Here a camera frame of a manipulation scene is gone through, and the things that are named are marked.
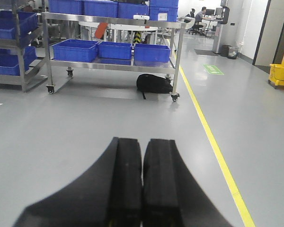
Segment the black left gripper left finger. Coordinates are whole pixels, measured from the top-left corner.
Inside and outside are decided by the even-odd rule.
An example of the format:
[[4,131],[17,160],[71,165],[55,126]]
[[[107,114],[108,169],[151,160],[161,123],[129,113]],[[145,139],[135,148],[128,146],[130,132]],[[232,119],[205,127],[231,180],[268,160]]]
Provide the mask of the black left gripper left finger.
[[142,157],[137,139],[114,137],[82,175],[27,206],[16,227],[139,227]]

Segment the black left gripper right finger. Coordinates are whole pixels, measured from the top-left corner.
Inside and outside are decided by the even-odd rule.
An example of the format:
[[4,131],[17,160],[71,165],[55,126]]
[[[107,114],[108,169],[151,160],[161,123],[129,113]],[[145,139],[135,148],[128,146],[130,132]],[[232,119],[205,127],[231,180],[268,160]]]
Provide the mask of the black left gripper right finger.
[[230,227],[182,159],[174,140],[151,139],[143,163],[144,227]]

